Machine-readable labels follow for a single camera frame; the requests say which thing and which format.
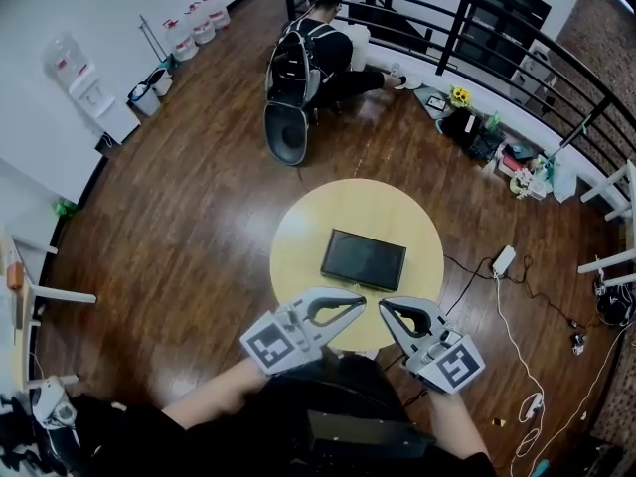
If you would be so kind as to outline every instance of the orange object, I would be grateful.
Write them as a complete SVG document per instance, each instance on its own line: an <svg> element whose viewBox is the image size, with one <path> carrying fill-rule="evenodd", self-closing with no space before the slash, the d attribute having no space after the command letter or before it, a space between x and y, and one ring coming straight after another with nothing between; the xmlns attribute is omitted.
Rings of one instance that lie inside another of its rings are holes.
<svg viewBox="0 0 636 477"><path fill-rule="evenodd" d="M15 262L7 268L7 287L13 291L20 291L24 284L24 265Z"/></svg>

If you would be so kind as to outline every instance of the black pants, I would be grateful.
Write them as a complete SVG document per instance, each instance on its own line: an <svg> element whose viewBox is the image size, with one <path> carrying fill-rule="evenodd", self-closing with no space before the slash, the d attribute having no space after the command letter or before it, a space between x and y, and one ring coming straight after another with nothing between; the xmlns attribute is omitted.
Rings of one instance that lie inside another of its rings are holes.
<svg viewBox="0 0 636 477"><path fill-rule="evenodd" d="M366 91L382 88L385 77L377 71L344 71L326 83L320 83L318 92L309 102L310 108L329 107Z"/></svg>

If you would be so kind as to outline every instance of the power strip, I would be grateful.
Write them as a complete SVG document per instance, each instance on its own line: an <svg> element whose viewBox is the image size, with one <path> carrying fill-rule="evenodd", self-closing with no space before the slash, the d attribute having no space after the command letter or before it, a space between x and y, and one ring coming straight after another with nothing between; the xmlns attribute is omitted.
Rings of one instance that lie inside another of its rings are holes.
<svg viewBox="0 0 636 477"><path fill-rule="evenodd" d="M493 272L495 272L499 277L502 277L506 273L506 270L508 270L508 267L513 262L513 259L515 259L516 255L517 253L515 250L509 245L506 245L506 248L501 251L501 254L499 254L499 257L493 263Z"/></svg>

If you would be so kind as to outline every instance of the black railing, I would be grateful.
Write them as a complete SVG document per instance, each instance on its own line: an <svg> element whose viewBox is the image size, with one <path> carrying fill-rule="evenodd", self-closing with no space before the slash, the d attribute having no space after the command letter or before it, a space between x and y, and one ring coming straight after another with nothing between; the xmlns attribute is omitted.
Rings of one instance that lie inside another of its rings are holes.
<svg viewBox="0 0 636 477"><path fill-rule="evenodd" d="M440 15L452 17L452 25L447 29L420 17L399 13L393 8L396 1L415 4ZM305 2L306 0L286 0L289 19L295 19L305 12ZM558 134L562 140L561 146L571 142L572 146L603 173L613 172L620 168L632 154L636 155L636 144L628 137L628 135L634 135L636 118L625 107L620 98L573 54L531 24L507 13L503 8L486 0L457 0L457 7L454 9L440 7L422 0L365 0L364 3L347 1L343 3L349 5L349 17L337 17L336 19L368 26L372 35L372 44L406 53L434 64L437 75L442 75L444 71L450 70L489 89L537 118ZM546 56L541 58L541 56L533 55L529 49L510 36L474 19L468 12L469 8L477 8L497 17L505 18L509 24L531 38L533 44L539 46ZM420 35L412 24L426 27L427 33L424 36ZM517 50L516 59L512 60L501 52L476 41L466 33L468 26L476 27L488 33L489 37L504 41L507 46L512 46L513 50ZM431 31L445 34L444 44L432 41ZM510 65L517 74L538 83L541 89L535 92L524 89L492 67L459 51L458 45L460 43L478 48L488 54L490 58L494 57L498 61ZM547 82L548 78L540 79L522 67L524 62L519 61L520 52L524 60L532 58L546 68L553 80ZM478 68L524 93L528 97L528 102L522 104L492 86L491 83L479 79L475 73L470 74L465 69L462 71L455 63L456 61L453 62L453 59ZM541 97L540 91L544 93L544 98ZM583 124L587 127L587 134L581 131Z"/></svg>

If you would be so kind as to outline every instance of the person's arm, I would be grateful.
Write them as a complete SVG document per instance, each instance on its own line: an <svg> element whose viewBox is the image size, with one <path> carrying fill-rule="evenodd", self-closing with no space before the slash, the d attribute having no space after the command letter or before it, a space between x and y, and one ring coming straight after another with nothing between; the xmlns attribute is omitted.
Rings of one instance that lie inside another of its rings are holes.
<svg viewBox="0 0 636 477"><path fill-rule="evenodd" d="M437 446L460 459L488 449L459 394L447 395L428 391L430 423Z"/></svg>
<svg viewBox="0 0 636 477"><path fill-rule="evenodd" d="M189 429L222 415L238 412L245 396L257 393L268 377L252 359L244 359L202 386L169 404L163 412Z"/></svg>

